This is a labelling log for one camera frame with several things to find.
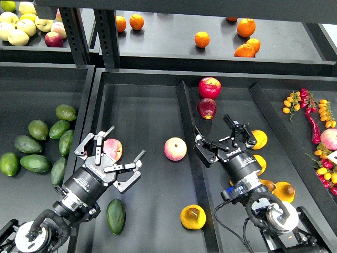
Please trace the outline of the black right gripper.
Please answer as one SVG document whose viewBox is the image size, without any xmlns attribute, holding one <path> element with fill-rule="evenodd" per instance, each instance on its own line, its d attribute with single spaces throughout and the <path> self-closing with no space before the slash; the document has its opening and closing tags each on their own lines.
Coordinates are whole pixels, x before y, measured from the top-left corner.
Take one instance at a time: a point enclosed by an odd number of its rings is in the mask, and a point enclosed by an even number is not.
<svg viewBox="0 0 337 253">
<path fill-rule="evenodd" d="M 193 149 L 205 167 L 220 162 L 227 171 L 231 182 L 236 184 L 251 173 L 257 175 L 262 169 L 256 158 L 247 149 L 253 148 L 257 144 L 257 140 L 247 124 L 233 121 L 228 114 L 224 115 L 223 120 L 231 129 L 231 137 L 212 141 L 207 139 L 195 125 L 193 127 L 195 134 Z"/>
</svg>

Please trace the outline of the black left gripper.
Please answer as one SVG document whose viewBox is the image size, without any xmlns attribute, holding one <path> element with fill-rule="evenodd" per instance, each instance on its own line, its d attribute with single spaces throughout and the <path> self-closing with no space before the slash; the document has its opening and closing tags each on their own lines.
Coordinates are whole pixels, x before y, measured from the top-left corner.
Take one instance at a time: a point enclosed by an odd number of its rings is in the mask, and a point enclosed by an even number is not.
<svg viewBox="0 0 337 253">
<path fill-rule="evenodd" d="M 74 150 L 74 154 L 85 161 L 84 166 L 78 168 L 64 186 L 87 206 L 92 206 L 109 186 L 113 185 L 120 193 L 125 193 L 141 177 L 139 169 L 145 150 L 127 164 L 117 164 L 115 159 L 104 153 L 103 142 L 114 128 L 113 125 L 107 131 L 88 133 Z M 129 172 L 133 174 L 126 181 L 118 181 L 119 174 Z"/>
</svg>

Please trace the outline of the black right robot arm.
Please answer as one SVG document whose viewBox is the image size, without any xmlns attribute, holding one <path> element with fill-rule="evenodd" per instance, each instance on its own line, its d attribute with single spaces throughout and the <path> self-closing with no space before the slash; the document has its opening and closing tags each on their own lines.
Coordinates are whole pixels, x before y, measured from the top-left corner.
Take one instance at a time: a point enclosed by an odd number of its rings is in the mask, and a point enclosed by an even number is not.
<svg viewBox="0 0 337 253">
<path fill-rule="evenodd" d="M 257 140 L 248 125 L 227 114 L 223 120 L 231 135 L 218 141 L 206 138 L 197 126 L 193 129 L 196 155 L 207 168 L 219 162 L 232 182 L 221 192 L 223 202 L 214 216 L 226 204 L 239 202 L 247 213 L 243 229 L 248 222 L 257 227 L 268 252 L 332 252 L 308 211 L 276 196 L 259 179 L 262 167 L 250 152 Z"/>
</svg>

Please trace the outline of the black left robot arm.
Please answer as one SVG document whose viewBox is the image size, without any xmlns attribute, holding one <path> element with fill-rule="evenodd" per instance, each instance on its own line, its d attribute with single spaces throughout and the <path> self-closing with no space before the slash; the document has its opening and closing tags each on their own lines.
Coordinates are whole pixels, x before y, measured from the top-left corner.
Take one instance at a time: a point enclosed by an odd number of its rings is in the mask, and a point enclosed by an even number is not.
<svg viewBox="0 0 337 253">
<path fill-rule="evenodd" d="M 98 199 L 110 187 L 120 193 L 128 190 L 141 176 L 142 150 L 131 163 L 118 164 L 104 152 L 104 141 L 109 132 L 89 133 L 74 153 L 84 163 L 56 187 L 62 199 L 44 210 L 35 220 L 19 223 L 10 220 L 1 229 L 1 252 L 55 252 L 65 244 L 75 225 L 96 218 L 101 209 Z"/>
</svg>

